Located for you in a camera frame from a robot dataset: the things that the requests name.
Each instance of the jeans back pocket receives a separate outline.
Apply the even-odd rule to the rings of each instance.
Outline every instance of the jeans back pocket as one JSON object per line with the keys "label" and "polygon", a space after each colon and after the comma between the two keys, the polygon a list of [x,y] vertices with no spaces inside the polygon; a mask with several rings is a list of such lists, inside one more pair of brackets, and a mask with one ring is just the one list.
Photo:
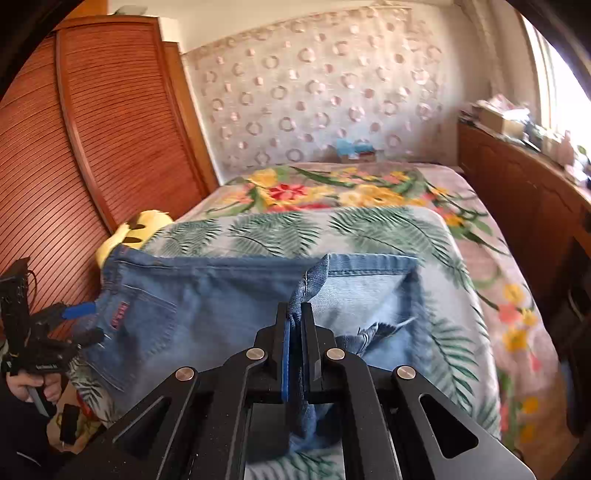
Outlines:
{"label": "jeans back pocket", "polygon": [[83,351],[87,363],[116,389],[125,391],[142,364],[170,343],[176,306],[139,288],[117,287],[97,301],[96,326],[105,338]]}

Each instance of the jeans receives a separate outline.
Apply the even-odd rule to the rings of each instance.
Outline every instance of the jeans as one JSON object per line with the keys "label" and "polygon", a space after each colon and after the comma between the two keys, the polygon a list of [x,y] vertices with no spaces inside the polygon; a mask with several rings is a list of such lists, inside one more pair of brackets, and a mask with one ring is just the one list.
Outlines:
{"label": "jeans", "polygon": [[296,447],[310,445],[319,418],[303,401],[301,302],[312,304],[316,324],[330,328],[341,347],[362,353],[372,365],[425,371],[430,364],[412,257],[156,258],[120,245],[103,266],[102,287],[96,314],[76,328],[105,331],[102,346],[82,355],[122,412],[177,368],[219,367],[250,348],[257,331],[275,323],[280,301],[289,301],[290,424],[302,439]]}

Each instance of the red label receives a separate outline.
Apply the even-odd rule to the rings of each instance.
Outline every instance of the red label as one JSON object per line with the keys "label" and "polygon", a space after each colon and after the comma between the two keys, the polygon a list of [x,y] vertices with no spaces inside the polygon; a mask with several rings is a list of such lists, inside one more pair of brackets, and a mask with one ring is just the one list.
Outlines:
{"label": "red label", "polygon": [[124,301],[119,303],[119,307],[117,308],[117,313],[115,313],[115,315],[113,315],[113,318],[111,319],[111,326],[115,330],[119,329],[119,326],[121,325],[121,321],[123,321],[123,316],[125,315],[125,311],[127,310],[127,307],[129,307],[129,303],[125,303]]}

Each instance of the yellow flower print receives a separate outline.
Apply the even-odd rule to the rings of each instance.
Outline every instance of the yellow flower print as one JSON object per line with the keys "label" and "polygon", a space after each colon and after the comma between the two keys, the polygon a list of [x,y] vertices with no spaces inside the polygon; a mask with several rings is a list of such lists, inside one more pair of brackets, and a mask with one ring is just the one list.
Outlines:
{"label": "yellow flower print", "polygon": [[329,187],[328,185],[309,187],[304,201],[314,202],[316,200],[320,200],[323,197],[326,197],[327,195],[332,195],[334,192],[335,189],[333,187]]}
{"label": "yellow flower print", "polygon": [[431,193],[432,194],[438,195],[440,197],[449,194],[449,190],[448,189],[437,188],[437,187],[429,187],[429,189],[431,190]]}
{"label": "yellow flower print", "polygon": [[527,349],[527,330],[509,328],[503,333],[503,343],[509,353]]}
{"label": "yellow flower print", "polygon": [[530,309],[523,309],[521,314],[523,315],[523,323],[525,323],[528,327],[533,327],[536,323],[538,323],[538,317]]}
{"label": "yellow flower print", "polygon": [[414,205],[415,207],[424,207],[427,205],[427,202],[423,199],[410,199],[408,204]]}
{"label": "yellow flower print", "polygon": [[410,177],[406,175],[403,171],[391,171],[390,175],[400,181],[407,181],[410,179]]}
{"label": "yellow flower print", "polygon": [[376,185],[359,185],[355,188],[363,197],[366,207],[391,207],[404,203],[404,198],[398,193],[385,187]]}
{"label": "yellow flower print", "polygon": [[271,187],[277,185],[277,172],[272,168],[258,170],[248,177],[248,180],[259,187],[270,189]]}
{"label": "yellow flower print", "polygon": [[510,283],[503,288],[503,296],[513,305],[519,305],[525,300],[523,289],[517,283]]}
{"label": "yellow flower print", "polygon": [[462,226],[464,224],[464,220],[457,215],[443,215],[443,219],[447,226]]}
{"label": "yellow flower print", "polygon": [[339,195],[339,202],[346,207],[390,207],[404,204],[398,193],[376,185],[358,185],[355,190]]}
{"label": "yellow flower print", "polygon": [[344,207],[363,207],[364,201],[364,196],[354,190],[339,193],[339,203]]}
{"label": "yellow flower print", "polygon": [[529,443],[534,439],[535,427],[531,423],[527,423],[521,427],[519,432],[519,441],[521,443]]}
{"label": "yellow flower print", "polygon": [[521,402],[521,411],[527,415],[536,413],[540,409],[540,401],[537,397],[527,397]]}
{"label": "yellow flower print", "polygon": [[271,206],[278,203],[271,195],[269,195],[267,190],[260,188],[257,188],[256,190],[266,206]]}

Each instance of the wooden louvered door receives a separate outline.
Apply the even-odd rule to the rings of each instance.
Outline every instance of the wooden louvered door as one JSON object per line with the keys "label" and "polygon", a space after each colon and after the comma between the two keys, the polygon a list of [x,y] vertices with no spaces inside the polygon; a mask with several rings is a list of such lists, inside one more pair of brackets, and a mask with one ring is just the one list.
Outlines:
{"label": "wooden louvered door", "polygon": [[117,225],[206,195],[155,18],[62,22],[0,101],[0,273],[31,258],[33,311],[96,297]]}
{"label": "wooden louvered door", "polygon": [[107,224],[148,209],[176,219],[204,198],[157,19],[65,22],[57,42],[66,124]]}
{"label": "wooden louvered door", "polygon": [[94,251],[107,238],[64,127],[55,43],[39,45],[0,102],[0,272],[31,258],[33,310],[96,297]]}

